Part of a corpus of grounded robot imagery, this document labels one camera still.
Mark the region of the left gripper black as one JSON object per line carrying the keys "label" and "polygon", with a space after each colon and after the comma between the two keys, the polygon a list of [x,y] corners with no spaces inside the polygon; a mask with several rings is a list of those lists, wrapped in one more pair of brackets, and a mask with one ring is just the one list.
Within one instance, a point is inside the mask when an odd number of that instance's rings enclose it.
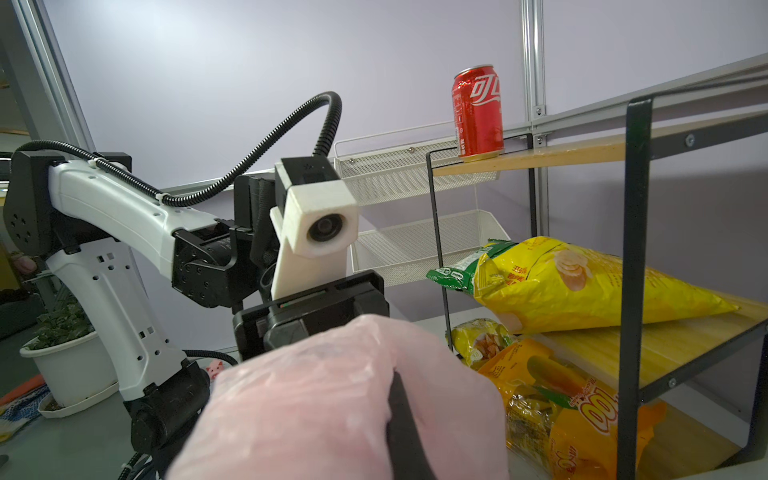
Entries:
{"label": "left gripper black", "polygon": [[373,270],[243,310],[234,316],[234,336],[241,359],[249,360],[365,314],[390,315],[384,279]]}

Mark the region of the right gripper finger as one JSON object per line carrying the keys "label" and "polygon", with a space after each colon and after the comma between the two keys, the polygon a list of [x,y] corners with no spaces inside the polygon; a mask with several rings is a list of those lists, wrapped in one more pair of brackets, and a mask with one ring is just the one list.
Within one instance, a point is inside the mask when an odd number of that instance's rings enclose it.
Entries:
{"label": "right gripper finger", "polygon": [[394,371],[388,404],[386,442],[394,480],[435,480],[412,414],[401,375]]}

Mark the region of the pink plastic grocery bag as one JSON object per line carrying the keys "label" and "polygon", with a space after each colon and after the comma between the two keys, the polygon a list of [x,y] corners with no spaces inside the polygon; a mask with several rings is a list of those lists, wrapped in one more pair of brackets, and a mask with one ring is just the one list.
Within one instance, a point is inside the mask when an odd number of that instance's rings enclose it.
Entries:
{"label": "pink plastic grocery bag", "polygon": [[490,380],[402,320],[349,324],[222,372],[173,461],[171,479],[390,479],[386,438],[400,378],[417,438],[439,479],[508,477],[505,415]]}

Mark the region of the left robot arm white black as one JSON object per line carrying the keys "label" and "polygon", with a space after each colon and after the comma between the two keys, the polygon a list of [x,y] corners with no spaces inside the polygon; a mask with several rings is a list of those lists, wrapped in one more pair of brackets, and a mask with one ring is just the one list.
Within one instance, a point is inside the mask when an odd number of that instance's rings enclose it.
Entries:
{"label": "left robot arm white black", "polygon": [[205,308],[228,308],[251,359],[365,314],[383,278],[347,271],[358,204],[329,161],[340,96],[320,93],[230,172],[184,195],[134,176],[123,153],[32,140],[9,163],[4,223],[83,308],[114,367],[131,443],[165,474],[208,405],[202,368],[163,332],[135,259]]}

